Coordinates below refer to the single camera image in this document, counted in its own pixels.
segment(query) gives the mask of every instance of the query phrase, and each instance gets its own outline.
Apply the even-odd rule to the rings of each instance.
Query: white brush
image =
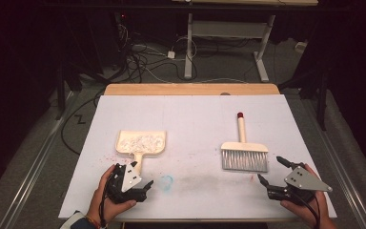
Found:
[[[222,168],[225,170],[267,173],[267,153],[269,153],[267,147],[262,144],[246,142],[243,113],[237,114],[237,125],[240,142],[225,142],[222,144]]]

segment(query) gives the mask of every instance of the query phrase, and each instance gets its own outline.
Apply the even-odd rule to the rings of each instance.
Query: table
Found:
[[[273,5],[273,6],[316,6],[317,0],[192,0],[193,3],[211,4],[241,4],[241,5]],[[275,15],[270,15],[267,23],[245,23],[245,22],[223,22],[223,21],[200,21],[193,20],[193,14],[189,13],[187,31],[187,51],[184,77],[192,78],[193,65],[193,36],[213,36],[213,37],[238,37],[238,38],[261,38],[258,52],[254,52],[254,62],[257,66],[262,82],[269,82],[266,68],[263,64],[263,53],[269,41],[270,32],[273,28]]]
[[[278,201],[268,199],[255,174],[222,170],[219,145],[237,141],[237,111],[252,126],[248,140],[269,146],[270,171],[265,178],[272,184],[285,185],[283,174],[291,172],[278,165],[275,156],[307,162],[315,169],[275,85],[112,84],[100,99],[59,217],[65,219],[75,209],[85,212],[103,171],[112,163],[132,161],[114,149],[119,130],[162,129],[167,131],[165,152],[143,159],[142,183],[154,180],[148,198],[119,215],[118,221],[296,219]],[[329,198],[328,205],[335,218]]]

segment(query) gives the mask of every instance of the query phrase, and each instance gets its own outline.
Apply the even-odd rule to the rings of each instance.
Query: cable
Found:
[[[145,45],[145,46],[143,46],[143,45],[132,45],[132,47],[134,47],[134,46],[145,47],[145,49],[143,51],[145,51],[146,49],[150,49],[150,50],[156,51],[156,53],[144,52],[145,54],[157,54],[157,55],[166,56],[166,54],[162,53],[161,51],[159,51],[159,50],[157,50],[155,48],[149,47],[147,45]]]
[[[252,65],[252,66],[251,66],[251,68],[249,68],[247,71],[245,71],[245,72],[243,73],[243,77],[245,78],[245,80],[246,80],[246,73],[247,73],[247,72],[249,72],[250,70],[254,69],[254,67],[255,67],[255,66],[257,66],[257,63],[258,63],[260,60],[261,60],[261,59],[259,59],[259,60],[255,61],[255,64],[254,64],[254,65]]]
[[[107,222],[105,220],[105,199],[106,199],[107,189],[109,187],[109,182],[112,177],[113,177],[113,173],[106,180],[105,188],[103,189],[102,201],[100,201],[100,205],[99,205],[100,226],[102,228],[106,228],[106,224],[107,224]]]
[[[114,80],[115,78],[121,76],[126,70],[127,70],[127,66],[126,66],[125,61],[123,61],[123,65],[121,66],[120,70],[117,73],[114,73],[108,79],[109,80]]]
[[[177,42],[179,42],[179,41],[181,41],[181,40],[184,40],[184,39],[186,39],[186,40],[188,40],[188,41],[191,41],[191,42],[194,44],[194,54],[193,54],[193,56],[192,56],[192,58],[194,58],[194,57],[195,57],[195,55],[197,54],[197,46],[195,45],[195,43],[194,43],[194,41],[193,41],[192,39],[189,39],[187,36],[182,36],[182,37],[180,37],[179,39],[177,39],[177,40],[174,42],[174,45],[176,45],[176,44],[177,44]]]
[[[239,79],[233,79],[233,78],[216,78],[216,79],[209,79],[209,80],[204,80],[204,81],[199,81],[199,82],[194,82],[194,83],[206,83],[206,82],[219,81],[219,80],[231,80],[231,81],[235,81],[235,82],[248,84],[248,82],[246,82],[246,81],[242,81]]]
[[[153,72],[151,72],[149,69],[147,69],[146,67],[144,67],[144,69],[148,72],[148,73],[150,73],[155,79],[157,79],[157,80],[159,80],[160,82],[164,82],[164,83],[170,83],[170,84],[172,84],[172,82],[169,82],[169,81],[166,81],[166,80],[163,80],[163,79],[160,79],[160,78],[158,78],[158,77],[156,77],[156,75],[154,75],[153,74]]]
[[[203,41],[206,41],[206,42],[210,42],[210,43],[213,43],[215,45],[215,47],[209,47],[209,46],[201,46],[201,45],[198,45],[199,42],[198,41],[195,41],[196,44],[197,44],[197,56],[200,56],[200,57],[203,57],[203,58],[209,58],[209,57],[212,57],[214,55],[217,55],[219,53],[219,51],[226,51],[226,50],[230,50],[230,49],[236,49],[236,48],[243,48],[245,47],[250,41],[253,41],[253,39],[249,39],[249,38],[241,38],[239,43],[235,44],[235,45],[231,45],[231,44],[228,44],[228,42],[236,42],[237,39],[235,40],[226,40],[226,41],[223,41],[223,40],[216,40],[214,39],[213,37],[211,39],[207,39],[207,38],[204,38],[204,37],[199,37],[199,36],[194,36],[193,39],[199,39],[199,40],[203,40]],[[201,49],[215,49],[215,51],[213,51],[213,53],[209,54],[209,55],[200,55],[198,54],[199,53],[199,50]]]
[[[65,120],[64,125],[61,128],[61,139],[62,142],[64,143],[64,145],[73,153],[75,153],[76,155],[80,156],[81,153],[77,152],[76,150],[74,150],[70,145],[68,145],[68,143],[65,141],[64,138],[64,129],[65,126],[67,125],[68,121],[70,121],[71,117],[73,117],[81,108],[83,108],[85,105],[87,105],[88,103],[94,101],[96,98],[91,98],[88,101],[84,102],[82,105],[80,105],[74,112],[72,112],[72,114],[70,114],[70,116],[68,116],[67,120]]]
[[[312,208],[311,207],[311,205],[309,205],[307,202],[305,202],[305,200],[304,199],[302,199],[299,195],[297,195],[297,194],[295,194],[295,193],[293,193],[293,192],[291,192],[291,194],[294,196],[294,197],[296,197],[299,201],[301,201],[303,204],[304,204],[304,206],[305,207],[307,207],[310,211],[311,211],[311,213],[314,215],[314,217],[315,217],[315,221],[316,221],[316,225],[315,225],[315,229],[319,229],[320,228],[320,209],[319,209],[319,205],[317,205],[318,206],[318,211],[319,211],[319,216],[316,214],[316,211],[314,210],[314,208]]]
[[[94,95],[94,100],[93,100],[93,104],[94,104],[94,107],[97,108],[97,103],[96,103],[96,99],[100,98],[100,94],[102,94],[104,91],[106,90],[106,88],[102,88],[101,90],[99,90],[98,93],[96,93]]]
[[[170,64],[170,65],[173,65],[173,66],[174,66],[174,68],[176,69],[176,75],[177,75],[177,78],[179,78],[179,70],[178,70],[178,68],[177,68],[177,65],[175,65],[174,63],[163,63],[163,64],[160,64],[160,65],[158,65],[158,66],[154,67],[154,68],[147,69],[147,70],[148,70],[148,71],[152,71],[152,70],[154,70],[154,69],[156,69],[156,68],[159,68],[159,67],[160,67],[160,66],[162,66],[162,65],[167,65],[167,64]]]
[[[126,47],[126,45],[127,45],[127,41],[129,40],[129,31],[127,30],[127,28],[125,27],[125,26],[123,26],[123,25],[121,25],[120,24],[120,27],[122,28],[122,29],[124,29],[123,31],[122,31],[122,34],[121,34],[121,37],[120,37],[120,40],[123,40],[123,37],[124,37],[124,34],[126,34],[126,38],[124,39],[124,45],[123,45],[123,47],[121,47],[121,50],[124,48],[124,47]]]
[[[136,65],[136,69],[138,70],[138,76],[139,76],[139,83],[142,83],[142,72],[141,72],[141,66],[140,66],[140,64],[139,64],[139,59],[136,57],[136,56],[134,56],[134,55],[132,55],[132,59],[133,59],[133,62],[135,63],[135,65]]]
[[[277,0],[279,3],[284,4],[284,6],[287,6],[287,4],[281,0]]]

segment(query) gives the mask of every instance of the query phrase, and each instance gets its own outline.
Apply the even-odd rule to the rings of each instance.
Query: white paper sheet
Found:
[[[295,215],[267,197],[255,173],[222,170],[220,146],[238,141],[236,114],[245,118],[248,142],[269,149],[270,184],[286,186],[291,169],[276,156],[316,170],[284,95],[108,95],[100,98],[59,217],[88,211],[102,174],[132,162],[115,151],[120,130],[166,131],[165,151],[143,158],[148,198],[118,220],[289,219]],[[329,214],[336,217],[328,198]]]

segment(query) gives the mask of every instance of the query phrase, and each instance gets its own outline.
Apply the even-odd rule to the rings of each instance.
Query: hand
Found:
[[[317,174],[314,172],[314,170],[311,169],[311,167],[307,164],[305,164],[305,169],[317,177]],[[325,195],[321,191],[316,191],[315,196],[317,199],[317,202],[319,203],[319,210],[320,210],[320,228],[336,228],[332,220],[329,218],[329,211],[328,211],[328,204],[326,202]],[[287,208],[289,211],[293,212],[297,216],[299,216],[305,223],[311,227],[314,228],[316,225],[316,220],[314,215],[311,213],[311,211],[305,207],[305,206],[299,206],[296,205],[288,200],[281,200],[280,202],[281,206]],[[315,212],[318,214],[317,210],[317,204],[316,200],[313,199],[311,202],[309,202],[310,206],[315,210]]]
[[[112,174],[114,170],[114,165],[112,165],[100,178],[99,187],[94,191],[93,198],[91,199],[91,206],[89,207],[88,216],[89,218],[95,220],[100,224],[100,216],[99,216],[99,206],[102,201],[103,190],[105,189],[106,181],[109,176]],[[135,200],[129,200],[124,203],[113,203],[109,198],[105,198],[104,204],[104,220],[106,223],[109,223],[112,219],[114,219],[118,214],[125,212],[135,206]]]

